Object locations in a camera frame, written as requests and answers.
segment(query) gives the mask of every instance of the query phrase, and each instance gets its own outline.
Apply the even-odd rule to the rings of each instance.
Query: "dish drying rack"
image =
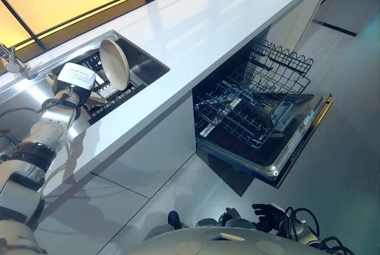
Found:
[[[219,126],[259,149],[285,118],[291,121],[286,115],[310,83],[305,75],[312,64],[312,59],[267,40],[254,43],[246,62],[197,97],[195,126],[203,128],[200,135],[206,137]]]

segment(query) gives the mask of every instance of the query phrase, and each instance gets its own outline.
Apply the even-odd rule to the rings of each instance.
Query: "kitchen sink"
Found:
[[[87,102],[84,104],[79,119],[69,130],[68,141],[169,71],[167,66],[112,30],[51,60],[39,71],[31,72],[30,74],[35,75],[35,78],[31,80],[20,78],[0,88],[0,113],[22,106],[39,109],[46,99],[53,97],[52,88],[46,81],[46,76],[58,75],[67,62],[89,67],[98,74],[101,79],[96,83],[94,91],[101,92],[109,87],[110,83],[103,72],[99,58],[99,46],[103,39],[115,41],[123,50],[130,67],[130,84],[122,92],[112,90],[111,94],[106,96],[107,103],[95,105]],[[25,139],[31,126],[38,120],[39,115],[30,111],[15,111],[4,115],[0,119],[0,129],[7,131],[7,137],[0,138],[0,154],[8,155],[12,151],[11,142],[17,142],[15,139]]]

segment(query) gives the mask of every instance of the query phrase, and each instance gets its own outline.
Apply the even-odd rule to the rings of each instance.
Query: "white cabinet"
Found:
[[[95,173],[151,198],[195,152],[191,94],[164,114],[136,143],[126,143],[122,156]]]
[[[272,24],[267,39],[295,51],[322,0],[303,0]]]

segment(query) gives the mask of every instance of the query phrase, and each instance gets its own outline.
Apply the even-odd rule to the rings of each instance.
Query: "dish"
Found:
[[[105,39],[99,47],[100,61],[108,80],[118,90],[129,84],[129,64],[123,50],[114,41]]]

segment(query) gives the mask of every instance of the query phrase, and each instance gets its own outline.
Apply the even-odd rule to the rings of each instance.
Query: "white countertop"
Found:
[[[70,188],[197,83],[300,0],[156,0],[31,60],[36,67],[109,30],[135,43],[170,71],[93,124],[83,151],[67,161],[62,149],[47,174],[44,194]],[[1,76],[5,83],[9,77]],[[74,179],[64,178],[74,173]]]

